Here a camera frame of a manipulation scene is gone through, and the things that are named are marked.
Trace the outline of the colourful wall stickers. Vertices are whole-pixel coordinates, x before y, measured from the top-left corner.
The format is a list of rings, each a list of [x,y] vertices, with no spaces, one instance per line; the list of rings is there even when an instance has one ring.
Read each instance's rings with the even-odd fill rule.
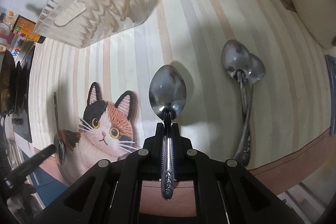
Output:
[[[27,39],[13,34],[12,32],[8,32],[4,28],[1,28],[0,36],[1,51],[8,50],[12,54],[14,60],[17,61],[17,58],[25,46]]]

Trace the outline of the blue smartphone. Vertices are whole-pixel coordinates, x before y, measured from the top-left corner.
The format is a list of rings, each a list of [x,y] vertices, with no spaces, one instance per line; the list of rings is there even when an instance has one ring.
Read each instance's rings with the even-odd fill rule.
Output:
[[[326,55],[326,65],[330,82],[330,95],[331,95],[331,120],[330,120],[330,135],[335,135],[335,122],[336,122],[336,66],[335,57]]]

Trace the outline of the steel spoon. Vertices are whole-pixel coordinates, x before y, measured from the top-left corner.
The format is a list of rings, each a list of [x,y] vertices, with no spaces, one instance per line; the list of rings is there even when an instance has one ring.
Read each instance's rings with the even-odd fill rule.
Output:
[[[240,143],[234,156],[234,159],[244,167],[246,167],[249,164],[251,158],[250,119],[252,113],[254,85],[256,82],[260,81],[265,76],[264,63],[256,55],[252,53],[250,53],[249,56],[251,58],[251,73],[246,79],[250,89],[249,99],[247,99],[245,82],[242,76],[243,73],[240,73],[239,77],[240,93],[243,97],[245,97],[246,102],[243,101],[242,104],[244,114],[244,125]]]
[[[56,136],[58,139],[58,158],[59,158],[59,162],[61,165],[64,165],[65,162],[65,145],[63,143],[63,140],[60,136],[60,128],[59,128],[59,117],[58,117],[58,101],[57,101],[57,95],[54,92],[54,112],[55,112],[55,122],[56,122]]]
[[[247,99],[245,82],[252,72],[251,57],[247,48],[237,40],[228,40],[222,50],[222,65],[226,73],[240,86],[242,109],[242,134],[234,159],[242,166],[247,166],[251,158],[251,99]]]
[[[161,150],[161,195],[170,200],[174,193],[174,142],[172,123],[185,107],[186,84],[179,71],[172,65],[163,65],[153,76],[149,87],[150,106],[163,121]]]

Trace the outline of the blue kitchen cabinet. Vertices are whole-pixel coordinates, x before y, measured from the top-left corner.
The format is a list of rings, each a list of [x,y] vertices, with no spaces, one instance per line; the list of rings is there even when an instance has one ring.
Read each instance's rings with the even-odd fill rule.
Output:
[[[56,178],[52,177],[41,167],[30,174],[33,185],[44,206],[49,206],[58,196],[60,196],[68,186]]]

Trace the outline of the steel wok with lid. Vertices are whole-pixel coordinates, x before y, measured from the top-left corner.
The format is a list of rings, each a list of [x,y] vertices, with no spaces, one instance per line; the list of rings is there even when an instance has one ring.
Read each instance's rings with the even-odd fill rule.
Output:
[[[13,112],[16,96],[17,71],[12,54],[1,52],[1,118]]]

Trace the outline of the dark soy sauce bottle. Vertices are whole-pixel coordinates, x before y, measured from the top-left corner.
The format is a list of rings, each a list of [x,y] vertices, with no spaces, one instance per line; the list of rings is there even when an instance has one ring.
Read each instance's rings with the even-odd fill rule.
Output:
[[[19,14],[14,14],[12,11],[6,13],[1,13],[1,23],[8,26],[9,31],[13,34],[26,38],[27,40],[32,40],[33,42],[43,44],[45,37],[38,35],[34,32],[35,22],[21,16]]]

